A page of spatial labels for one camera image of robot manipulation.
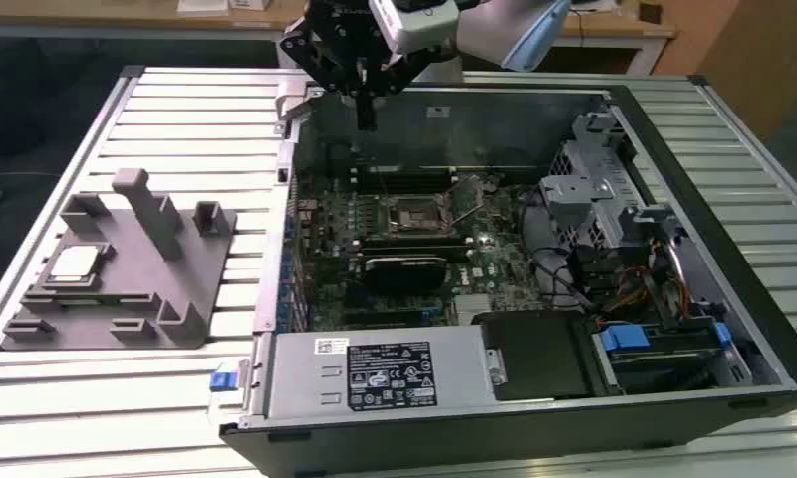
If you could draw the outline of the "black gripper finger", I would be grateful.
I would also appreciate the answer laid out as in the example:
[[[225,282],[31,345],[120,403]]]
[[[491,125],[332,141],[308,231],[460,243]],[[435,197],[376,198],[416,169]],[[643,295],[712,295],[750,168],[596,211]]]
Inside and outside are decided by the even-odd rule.
[[[387,46],[367,54],[367,129],[377,127],[375,100],[397,95],[427,67],[457,57],[449,46],[435,46],[407,55],[395,55]]]
[[[327,56],[307,19],[299,19],[280,40],[283,53],[328,93],[340,94],[353,105],[359,130],[367,130],[367,87],[359,66],[340,65]]]

